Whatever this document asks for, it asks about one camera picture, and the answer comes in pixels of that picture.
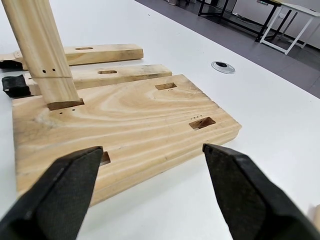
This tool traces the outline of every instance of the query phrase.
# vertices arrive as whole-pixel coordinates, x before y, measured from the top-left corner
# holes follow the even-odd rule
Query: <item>wooden leg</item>
[[[83,104],[73,82],[49,0],[2,0],[32,79],[51,109]]]

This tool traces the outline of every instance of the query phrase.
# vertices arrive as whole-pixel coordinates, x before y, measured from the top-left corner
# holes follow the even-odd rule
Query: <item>table leg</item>
[[[225,11],[226,11],[228,2],[229,2],[229,0],[226,0],[226,1],[225,1],[225,4],[223,5],[223,9],[222,9],[222,12],[221,12],[221,18],[222,18],[222,17],[224,16],[224,14],[225,14]]]
[[[310,34],[310,36],[305,40],[304,44],[302,45],[301,49],[304,49],[304,47],[307,45],[308,41],[310,40],[310,38],[315,34],[315,32],[319,29],[320,27],[320,22],[318,24],[318,26],[315,28],[315,30]]]
[[[275,21],[276,21],[277,17],[279,16],[279,14],[280,14],[280,12],[281,12],[282,9],[283,9],[283,7],[280,7],[280,8],[276,11],[276,14],[275,14],[274,18],[272,19],[272,21],[271,21],[268,29],[265,31],[263,37],[261,38],[260,43],[262,43],[262,42],[265,40],[267,34],[269,33],[272,25],[275,23]]]
[[[202,0],[202,2],[201,2],[200,10],[199,10],[199,13],[198,13],[198,16],[199,16],[199,17],[201,16],[202,10],[204,9],[205,1],[206,1],[206,0]]]
[[[292,10],[290,9],[288,11],[288,13],[285,15],[284,19],[282,20],[280,26],[278,27],[278,29],[275,31],[275,34],[272,37],[272,40],[275,39],[275,37],[278,35],[278,33],[280,32],[281,28],[284,26],[285,22],[287,21],[288,17],[290,16],[290,14],[292,13]]]
[[[271,20],[273,14],[275,13],[276,9],[277,9],[277,6],[273,6],[268,18],[265,20],[264,25],[261,28],[261,31],[259,32],[258,36],[256,36],[256,39],[255,39],[256,42],[259,42],[261,36],[264,34],[264,31],[267,28],[268,23],[270,22],[270,20]]]
[[[299,38],[302,36],[302,34],[305,32],[305,30],[309,27],[310,23],[315,19],[314,16],[310,17],[309,21],[306,23],[306,25],[303,27],[301,32],[298,34],[298,36],[295,38],[291,46],[288,48],[288,50],[284,53],[285,55],[288,55],[288,53],[291,51],[291,49],[296,45]]]
[[[290,20],[288,26],[286,26],[286,28],[284,29],[283,33],[281,34],[280,38],[282,38],[285,35],[286,31],[288,30],[288,28],[290,27],[292,22],[295,20],[297,15],[298,15],[298,12],[296,11],[295,14],[293,15],[292,19]]]

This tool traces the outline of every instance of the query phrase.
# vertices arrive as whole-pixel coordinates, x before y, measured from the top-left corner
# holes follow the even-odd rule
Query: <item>white tabletop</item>
[[[317,17],[317,18],[320,17],[320,13],[319,12],[312,11],[311,9],[306,8],[304,6],[291,4],[291,3],[286,3],[286,2],[282,2],[282,5],[284,5],[286,7],[289,7],[291,9],[293,9],[293,10],[299,11],[301,13],[305,13],[305,14],[308,14],[308,15],[311,15],[311,16],[314,16],[314,17]]]
[[[133,0],[52,0],[51,6],[65,46],[135,43],[144,49],[142,60],[99,66],[164,64],[174,74],[186,75],[242,124],[238,137],[225,146],[248,154],[303,213],[320,204],[318,98]],[[0,53],[17,50],[2,7],[0,25]],[[212,61],[227,62],[236,73],[215,71]],[[0,106],[4,214],[16,190],[11,102],[3,92]],[[105,238],[231,239],[204,155],[91,207],[78,239]]]

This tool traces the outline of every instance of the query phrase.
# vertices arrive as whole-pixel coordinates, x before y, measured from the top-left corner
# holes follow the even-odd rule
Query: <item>pine wood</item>
[[[71,73],[75,88],[78,90],[172,76],[172,72],[161,64],[71,70]],[[23,77],[31,95],[41,95],[40,88],[31,75],[26,73]]]
[[[59,108],[83,104],[59,37],[49,0],[2,0],[32,79],[44,101]]]
[[[20,195],[55,159],[103,146],[110,163],[99,168],[95,205],[202,154],[203,143],[234,139],[241,128],[183,75],[86,88],[78,94],[85,105],[53,111],[41,96],[13,100]]]
[[[143,49],[136,44],[66,46],[64,47],[64,53],[69,66],[109,63],[144,58]],[[3,61],[15,61],[22,63],[22,68],[24,70],[28,69],[20,51],[0,54],[0,62]]]
[[[314,214],[314,226],[316,227],[316,229],[318,229],[318,231],[320,232],[320,205],[318,205],[315,208],[315,214]]]

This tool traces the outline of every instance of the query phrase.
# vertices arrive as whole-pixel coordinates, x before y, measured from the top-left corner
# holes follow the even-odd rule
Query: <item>mortise hole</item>
[[[110,160],[110,157],[109,157],[109,154],[107,151],[105,151],[102,155],[102,158],[101,158],[101,161],[100,161],[100,167],[103,166],[103,165],[106,165],[106,164],[109,164],[111,163],[111,160]]]
[[[189,125],[190,125],[190,127],[193,128],[193,130],[196,131],[196,130],[208,127],[208,126],[215,124],[215,123],[216,122],[211,117],[208,116],[208,117],[199,119],[197,121],[190,122]]]
[[[105,70],[105,71],[98,71],[98,74],[116,74],[117,71],[115,70]]]
[[[161,84],[161,85],[155,85],[155,88],[158,90],[172,89],[172,88],[176,88],[176,87],[177,87],[177,85],[174,82],[165,83],[165,84]]]
[[[85,47],[77,47],[75,50],[89,50],[89,49],[94,49],[91,46],[85,46]]]

